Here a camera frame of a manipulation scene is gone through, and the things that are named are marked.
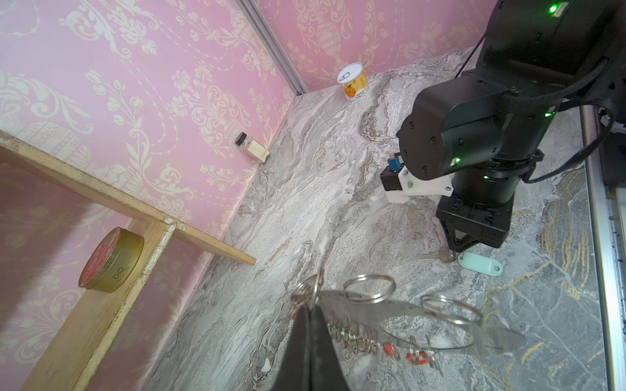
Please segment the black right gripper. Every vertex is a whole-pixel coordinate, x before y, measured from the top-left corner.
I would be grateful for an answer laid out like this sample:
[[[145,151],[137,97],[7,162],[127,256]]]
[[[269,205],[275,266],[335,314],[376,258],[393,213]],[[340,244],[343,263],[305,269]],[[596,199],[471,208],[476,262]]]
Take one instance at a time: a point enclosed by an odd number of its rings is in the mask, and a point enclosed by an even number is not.
[[[502,206],[487,208],[466,203],[456,195],[442,196],[435,216],[453,252],[465,252],[477,244],[499,249],[509,232],[514,197]]]

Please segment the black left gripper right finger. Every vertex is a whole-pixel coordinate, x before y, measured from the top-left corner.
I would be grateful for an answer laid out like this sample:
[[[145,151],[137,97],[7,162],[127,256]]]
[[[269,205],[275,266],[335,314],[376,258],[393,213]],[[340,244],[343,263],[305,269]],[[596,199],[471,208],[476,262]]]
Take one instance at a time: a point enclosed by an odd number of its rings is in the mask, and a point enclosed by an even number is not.
[[[319,306],[311,313],[311,390],[350,390]]]

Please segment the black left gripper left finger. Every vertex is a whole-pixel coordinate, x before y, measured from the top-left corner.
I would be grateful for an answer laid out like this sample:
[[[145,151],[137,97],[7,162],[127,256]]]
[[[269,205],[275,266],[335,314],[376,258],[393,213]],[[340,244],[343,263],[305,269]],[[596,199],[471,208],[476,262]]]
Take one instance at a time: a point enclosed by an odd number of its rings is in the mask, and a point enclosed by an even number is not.
[[[310,311],[300,307],[295,314],[285,354],[271,391],[307,391],[311,389]]]

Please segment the mint green key tag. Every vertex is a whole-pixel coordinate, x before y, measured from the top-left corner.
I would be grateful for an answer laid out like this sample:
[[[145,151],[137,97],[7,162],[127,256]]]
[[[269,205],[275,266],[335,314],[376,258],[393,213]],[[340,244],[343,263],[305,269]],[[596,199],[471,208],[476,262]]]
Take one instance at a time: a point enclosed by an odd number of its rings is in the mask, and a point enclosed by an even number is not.
[[[490,277],[498,277],[502,275],[504,270],[503,265],[497,260],[475,253],[460,253],[457,257],[457,262],[466,270]]]

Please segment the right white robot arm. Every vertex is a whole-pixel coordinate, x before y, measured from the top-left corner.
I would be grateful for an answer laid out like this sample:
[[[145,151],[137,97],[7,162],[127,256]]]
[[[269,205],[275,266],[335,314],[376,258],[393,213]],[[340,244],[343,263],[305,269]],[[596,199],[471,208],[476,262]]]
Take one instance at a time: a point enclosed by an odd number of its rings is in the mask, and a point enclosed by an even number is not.
[[[452,179],[436,210],[451,251],[502,246],[554,116],[591,106],[616,122],[624,75],[624,2],[497,3],[476,67],[421,91],[397,132],[410,174]]]

